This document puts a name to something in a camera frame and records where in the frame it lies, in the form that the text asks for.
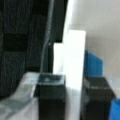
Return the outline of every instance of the black cable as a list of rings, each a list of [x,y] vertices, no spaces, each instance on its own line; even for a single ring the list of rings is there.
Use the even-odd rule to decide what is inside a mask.
[[[54,14],[53,13],[54,5],[55,5],[55,0],[50,0],[49,1],[49,9],[48,9],[48,19],[47,19],[47,25],[46,25],[46,31],[45,31],[45,39],[44,39],[44,45],[43,45],[43,50],[42,50],[42,55],[41,55],[40,73],[43,72],[45,54],[46,54],[46,50],[48,50],[47,48],[48,48],[48,45],[50,42],[52,20],[53,20],[53,14]]]

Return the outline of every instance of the blue object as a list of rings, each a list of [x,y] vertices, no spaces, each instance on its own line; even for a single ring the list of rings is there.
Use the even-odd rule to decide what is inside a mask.
[[[85,51],[84,76],[102,76],[103,61],[95,55]]]
[[[109,120],[120,120],[120,99],[112,100]]]

